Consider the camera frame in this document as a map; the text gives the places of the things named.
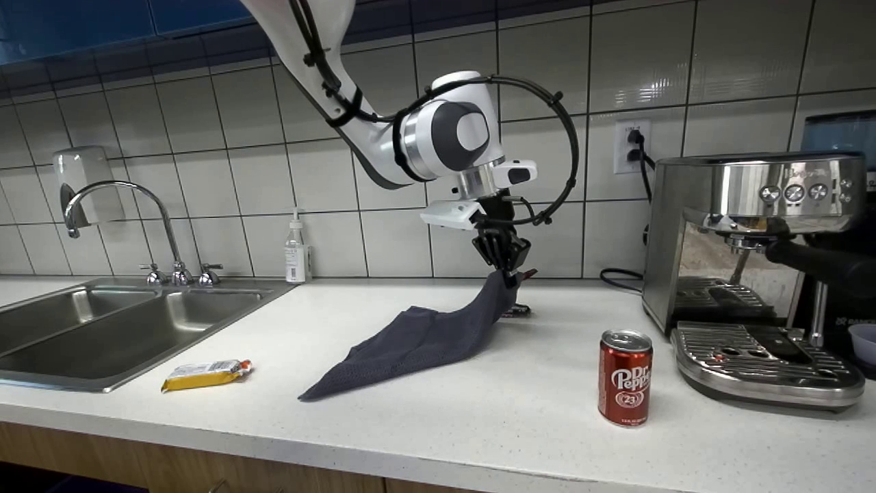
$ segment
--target yellow object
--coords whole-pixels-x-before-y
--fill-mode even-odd
[[[249,360],[220,360],[209,364],[182,364],[174,368],[166,379],[162,393],[181,393],[181,390],[200,390],[200,387],[223,387],[240,380],[255,368]]]

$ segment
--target can lid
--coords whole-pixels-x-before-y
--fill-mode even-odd
[[[652,337],[630,330],[602,333],[602,342],[621,350],[652,350]]]

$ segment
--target faucet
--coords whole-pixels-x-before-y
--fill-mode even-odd
[[[142,183],[134,183],[134,182],[93,182],[86,186],[81,186],[75,194],[67,198],[67,202],[62,207],[62,226],[66,226],[66,234],[70,238],[78,238],[78,227],[75,227],[75,220],[70,211],[78,211],[75,207],[93,194],[96,190],[103,190],[103,186],[116,186],[116,190],[136,190],[142,193],[145,198],[151,198],[162,215],[162,222],[164,222],[164,237],[166,237],[166,244],[168,244],[168,254],[172,254],[172,274],[168,274],[168,283],[172,285],[190,285],[193,276],[189,274],[182,257],[181,257],[181,250],[174,244],[174,237],[172,237],[172,227],[168,227],[168,216],[166,216],[166,209],[164,202],[159,201],[159,194],[153,194],[151,190],[145,190]]]

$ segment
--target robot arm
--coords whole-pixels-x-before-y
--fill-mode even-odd
[[[506,274],[526,261],[528,242],[513,234],[520,220],[513,222],[509,190],[534,182],[537,164],[502,157],[494,109],[485,85],[491,79],[475,71],[438,78],[426,97],[382,118],[370,107],[339,60],[339,44],[353,19],[355,0],[240,4],[264,30],[283,70],[326,116],[326,123],[346,141],[376,186],[398,190],[457,175],[460,201],[426,209],[422,215],[423,222],[475,231],[474,248],[478,254]],[[578,174],[578,141],[571,142],[571,159]]]

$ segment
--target drip tray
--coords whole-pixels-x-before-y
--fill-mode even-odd
[[[678,374],[699,393],[802,409],[851,409],[865,379],[780,326],[678,324]]]

